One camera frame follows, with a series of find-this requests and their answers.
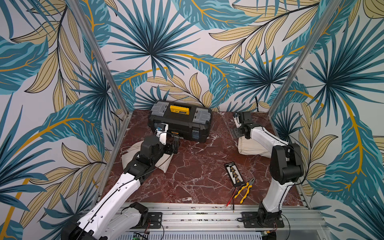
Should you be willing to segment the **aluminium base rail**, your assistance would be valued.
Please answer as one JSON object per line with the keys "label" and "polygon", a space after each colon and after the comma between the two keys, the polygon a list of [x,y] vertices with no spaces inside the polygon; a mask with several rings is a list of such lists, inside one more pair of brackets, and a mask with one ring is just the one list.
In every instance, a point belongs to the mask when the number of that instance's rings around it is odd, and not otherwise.
{"label": "aluminium base rail", "polygon": [[[132,203],[124,203],[117,211],[116,217],[124,214]],[[149,212],[162,212],[160,229],[129,229],[117,239],[127,239],[130,233],[142,234],[149,231],[148,239],[181,240],[181,239],[262,239],[263,232],[268,239],[277,240],[329,240],[330,229],[318,210],[306,207],[283,208],[283,228],[255,229],[245,228],[239,222],[241,212],[257,212],[257,205],[236,205],[232,207],[214,204],[164,204],[143,203]]]}

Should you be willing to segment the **yellow black pliers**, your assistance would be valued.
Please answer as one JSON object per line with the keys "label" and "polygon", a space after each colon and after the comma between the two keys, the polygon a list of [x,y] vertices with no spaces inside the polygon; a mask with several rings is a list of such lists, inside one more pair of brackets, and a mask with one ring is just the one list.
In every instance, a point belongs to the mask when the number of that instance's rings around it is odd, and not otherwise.
{"label": "yellow black pliers", "polygon": [[243,202],[245,201],[245,199],[248,197],[249,193],[250,193],[250,189],[253,187],[253,184],[255,182],[255,178],[252,178],[250,179],[245,186],[241,187],[241,189],[237,192],[237,194],[234,196],[234,198],[236,199],[239,195],[242,194],[242,192],[245,192],[243,194],[243,197],[242,199],[240,200],[240,204],[243,204]]}

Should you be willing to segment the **left aluminium frame post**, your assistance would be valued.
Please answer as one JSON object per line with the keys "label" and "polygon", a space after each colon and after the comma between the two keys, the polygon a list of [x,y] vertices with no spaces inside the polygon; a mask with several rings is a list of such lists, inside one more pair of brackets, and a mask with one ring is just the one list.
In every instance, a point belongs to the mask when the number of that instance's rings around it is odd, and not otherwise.
{"label": "left aluminium frame post", "polygon": [[112,92],[115,94],[119,106],[123,110],[124,115],[126,117],[128,117],[129,116],[129,110],[125,105],[125,101],[123,100],[121,93],[119,92],[118,86],[117,86],[117,84],[116,84],[116,82],[112,76],[112,73],[108,67],[108,64],[107,64],[107,62],[106,62],[106,60],[102,54],[102,51],[99,47],[99,44],[97,43],[96,37],[95,37],[94,33],[92,32],[91,26],[87,23],[86,16],[85,16],[85,14],[81,8],[79,1],[69,0],[67,2],[68,2],[69,7],[74,12],[75,19],[77,20],[81,30],[83,31],[83,34],[86,37],[86,39],[90,45],[90,48],[93,51],[97,62],[99,63],[99,66],[101,67],[104,75],[106,76],[106,79],[111,86]]}

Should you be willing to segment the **aluminium frame post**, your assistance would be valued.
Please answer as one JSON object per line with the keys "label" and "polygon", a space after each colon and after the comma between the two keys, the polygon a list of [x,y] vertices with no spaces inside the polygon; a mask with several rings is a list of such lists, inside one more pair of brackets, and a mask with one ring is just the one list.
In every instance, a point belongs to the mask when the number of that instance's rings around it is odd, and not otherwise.
{"label": "aluminium frame post", "polygon": [[74,12],[75,19],[77,20],[81,30],[83,31],[83,34],[86,37],[86,39],[90,45],[90,48],[93,51],[97,62],[99,63],[99,66],[101,67],[104,75],[106,76],[106,79],[111,86],[112,92],[115,94],[119,106],[123,110],[124,115],[126,117],[128,117],[129,116],[129,110],[125,105],[125,101],[123,100],[121,93],[119,92],[118,86],[117,86],[117,84],[116,84],[116,82],[112,76],[112,73],[108,67],[108,64],[107,64],[107,62],[106,62],[106,60],[102,54],[102,51],[99,47],[99,44],[97,43],[96,37],[95,37],[94,33],[92,32],[91,26],[87,23],[86,16],[85,16],[85,14],[81,8],[79,1],[69,0],[67,2],[68,2],[69,7]]}
{"label": "aluminium frame post", "polygon": [[269,112],[268,115],[271,118],[277,111],[277,108],[279,106],[279,103],[282,101],[282,99],[285,96],[286,91],[288,90],[289,86],[294,80],[294,77],[297,75],[300,67],[302,66],[303,62],[306,60],[307,56],[310,54],[311,50],[314,48],[315,44],[317,43],[318,39],[321,37],[322,32],[326,28],[328,22],[330,21],[331,17],[337,10],[338,6],[340,5],[342,1],[341,0],[334,0],[330,1],[330,3],[327,5],[327,8],[325,9],[324,15],[320,17],[319,23],[314,28],[314,32],[310,35],[306,45],[304,46],[304,49],[301,51],[300,55],[297,58],[297,61],[295,62],[292,70],[290,71],[289,75],[287,76],[285,82],[282,84],[279,93],[277,94]]}

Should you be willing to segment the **cream cloth bag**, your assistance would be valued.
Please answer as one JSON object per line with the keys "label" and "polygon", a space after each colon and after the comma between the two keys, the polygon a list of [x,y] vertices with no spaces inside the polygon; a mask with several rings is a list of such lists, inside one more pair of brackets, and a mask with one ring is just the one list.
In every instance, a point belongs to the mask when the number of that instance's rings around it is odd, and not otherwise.
{"label": "cream cloth bag", "polygon": [[242,155],[259,155],[262,157],[270,158],[272,154],[273,145],[271,143],[262,145],[261,143],[245,137],[239,138],[238,152]]}
{"label": "cream cloth bag", "polygon": [[[143,143],[143,141],[137,142],[137,143],[133,144],[129,149],[125,150],[124,154],[122,155],[123,169],[133,160],[135,154],[140,151],[142,143]],[[171,155],[164,154],[159,159],[159,161],[155,164],[155,167],[159,168],[164,173],[166,173],[173,156],[174,156],[174,154],[171,154]]]}

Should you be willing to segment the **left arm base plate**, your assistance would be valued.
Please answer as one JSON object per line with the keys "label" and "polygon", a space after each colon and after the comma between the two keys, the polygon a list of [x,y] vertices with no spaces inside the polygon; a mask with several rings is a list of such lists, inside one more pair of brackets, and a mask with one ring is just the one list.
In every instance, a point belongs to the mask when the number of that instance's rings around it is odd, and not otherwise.
{"label": "left arm base plate", "polygon": [[149,212],[144,214],[144,217],[141,217],[139,223],[130,229],[160,229],[163,219],[162,212]]}

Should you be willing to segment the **black plastic toolbox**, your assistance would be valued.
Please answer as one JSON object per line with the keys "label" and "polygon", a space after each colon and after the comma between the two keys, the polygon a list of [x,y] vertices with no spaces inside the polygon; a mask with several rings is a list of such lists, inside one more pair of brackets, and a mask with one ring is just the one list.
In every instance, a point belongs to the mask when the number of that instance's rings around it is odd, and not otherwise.
{"label": "black plastic toolbox", "polygon": [[151,108],[148,126],[155,132],[166,124],[170,135],[204,143],[210,134],[212,118],[209,108],[158,101]]}

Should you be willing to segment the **black bit set card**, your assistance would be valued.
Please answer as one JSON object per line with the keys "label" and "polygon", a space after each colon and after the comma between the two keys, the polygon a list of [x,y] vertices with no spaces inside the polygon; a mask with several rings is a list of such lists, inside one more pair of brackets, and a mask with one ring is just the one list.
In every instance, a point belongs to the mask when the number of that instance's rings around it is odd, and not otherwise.
{"label": "black bit set card", "polygon": [[225,169],[234,187],[241,187],[245,184],[243,177],[234,162],[225,164]]}

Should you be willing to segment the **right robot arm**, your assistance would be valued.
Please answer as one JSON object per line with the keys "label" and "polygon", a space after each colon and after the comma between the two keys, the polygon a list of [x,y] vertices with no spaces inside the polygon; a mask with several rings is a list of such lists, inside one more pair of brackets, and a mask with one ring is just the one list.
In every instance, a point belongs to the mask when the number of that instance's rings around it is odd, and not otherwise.
{"label": "right robot arm", "polygon": [[236,122],[231,130],[234,138],[246,137],[261,144],[271,153],[271,184],[255,216],[241,217],[243,222],[257,223],[261,227],[278,226],[282,221],[282,204],[295,183],[304,174],[300,146],[290,144],[272,135],[252,121]]}

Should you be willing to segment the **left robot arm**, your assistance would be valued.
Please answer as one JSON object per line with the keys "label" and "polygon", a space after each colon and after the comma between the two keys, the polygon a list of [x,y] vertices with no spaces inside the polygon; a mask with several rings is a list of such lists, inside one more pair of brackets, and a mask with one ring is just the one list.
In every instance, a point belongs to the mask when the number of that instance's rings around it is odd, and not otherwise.
{"label": "left robot arm", "polygon": [[116,217],[126,200],[145,180],[161,167],[167,167],[178,153],[179,139],[167,143],[167,133],[148,136],[126,165],[124,172],[109,192],[88,213],[67,223],[63,240],[114,240],[125,231],[143,226],[148,219],[148,208],[134,202],[126,213]]}

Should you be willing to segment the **right aluminium frame post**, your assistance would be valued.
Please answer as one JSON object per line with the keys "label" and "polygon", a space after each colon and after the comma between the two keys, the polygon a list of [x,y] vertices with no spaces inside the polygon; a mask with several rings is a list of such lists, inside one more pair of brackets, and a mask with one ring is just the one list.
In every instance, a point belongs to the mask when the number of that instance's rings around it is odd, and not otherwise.
{"label": "right aluminium frame post", "polygon": [[289,75],[287,76],[285,82],[282,84],[279,93],[277,94],[269,112],[268,115],[271,118],[277,111],[277,108],[279,106],[279,103],[282,101],[282,99],[285,96],[286,91],[288,90],[289,86],[294,80],[294,77],[297,75],[300,67],[302,66],[303,62],[306,60],[307,56],[310,54],[311,50],[314,48],[315,44],[317,43],[318,39],[321,37],[322,32],[326,28],[328,22],[330,21],[331,17],[337,10],[338,6],[340,5],[342,1],[341,0],[334,0],[330,1],[330,3],[327,5],[327,8],[325,9],[324,15],[320,17],[319,23],[314,28],[314,32],[310,35],[306,45],[304,46],[304,49],[301,51],[300,55],[297,58],[297,61],[295,62],[292,70],[290,71]]}

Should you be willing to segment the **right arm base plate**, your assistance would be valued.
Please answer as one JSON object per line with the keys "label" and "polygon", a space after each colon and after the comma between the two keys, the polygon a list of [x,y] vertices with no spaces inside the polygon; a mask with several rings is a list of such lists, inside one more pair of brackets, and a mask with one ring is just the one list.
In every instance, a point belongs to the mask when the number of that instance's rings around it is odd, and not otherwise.
{"label": "right arm base plate", "polygon": [[241,215],[242,216],[240,218],[237,218],[237,220],[243,223],[245,228],[279,229],[285,226],[281,212],[241,212]]}

